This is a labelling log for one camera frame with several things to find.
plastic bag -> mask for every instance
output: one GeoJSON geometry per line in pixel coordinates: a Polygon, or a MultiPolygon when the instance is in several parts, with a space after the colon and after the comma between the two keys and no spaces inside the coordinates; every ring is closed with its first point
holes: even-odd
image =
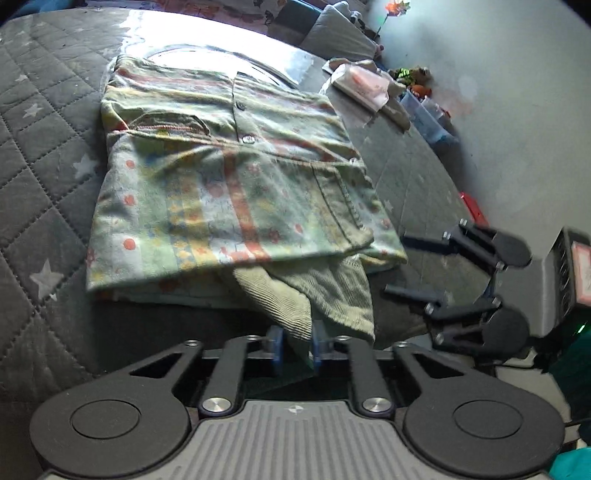
{"type": "Polygon", "coordinates": [[[332,85],[345,92],[373,113],[388,102],[389,80],[357,65],[340,65],[330,78],[332,85]]]}

pillow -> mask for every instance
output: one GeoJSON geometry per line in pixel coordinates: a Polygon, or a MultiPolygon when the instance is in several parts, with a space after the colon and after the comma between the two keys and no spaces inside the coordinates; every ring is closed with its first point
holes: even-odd
{"type": "Polygon", "coordinates": [[[345,0],[333,4],[333,7],[335,10],[338,10],[339,13],[343,14],[345,18],[351,18],[351,10],[349,9],[349,4],[345,0]]]}
{"type": "Polygon", "coordinates": [[[366,60],[372,59],[376,52],[376,44],[332,5],[324,8],[300,48],[326,60],[335,57],[366,60]]]}

teal fabric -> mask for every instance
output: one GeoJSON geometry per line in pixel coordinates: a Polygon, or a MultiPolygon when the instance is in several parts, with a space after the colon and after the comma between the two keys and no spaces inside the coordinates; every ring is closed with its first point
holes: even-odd
{"type": "MultiPolygon", "coordinates": [[[[570,406],[572,418],[591,416],[591,328],[587,328],[550,367],[550,373],[570,406]]],[[[589,423],[581,425],[579,435],[587,444],[591,443],[589,423]]]]}
{"type": "Polygon", "coordinates": [[[550,476],[554,480],[591,479],[591,448],[581,448],[558,455],[550,469],[550,476]]]}

stuffed toy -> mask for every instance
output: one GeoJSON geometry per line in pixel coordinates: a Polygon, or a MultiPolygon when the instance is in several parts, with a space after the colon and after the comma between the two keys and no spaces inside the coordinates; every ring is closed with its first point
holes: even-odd
{"type": "Polygon", "coordinates": [[[431,80],[431,72],[429,69],[424,67],[388,70],[388,73],[394,80],[406,85],[407,87],[411,87],[416,84],[425,85],[425,83],[431,80]]]}
{"type": "Polygon", "coordinates": [[[355,25],[358,29],[360,29],[362,32],[365,31],[365,22],[363,21],[363,16],[361,15],[361,12],[351,12],[351,23],[353,25],[355,25]]]}
{"type": "Polygon", "coordinates": [[[415,83],[414,85],[412,85],[410,87],[410,91],[419,100],[423,100],[425,97],[430,97],[433,92],[429,87],[425,87],[424,85],[419,85],[418,83],[415,83]]]}

red object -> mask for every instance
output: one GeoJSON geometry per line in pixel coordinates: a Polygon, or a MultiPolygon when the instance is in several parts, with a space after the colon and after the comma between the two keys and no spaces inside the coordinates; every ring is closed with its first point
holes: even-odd
{"type": "Polygon", "coordinates": [[[486,220],[482,210],[480,210],[476,200],[471,195],[467,194],[466,192],[460,192],[460,198],[464,200],[466,207],[470,211],[470,215],[472,215],[474,223],[477,225],[489,226],[488,220],[486,220]]]}

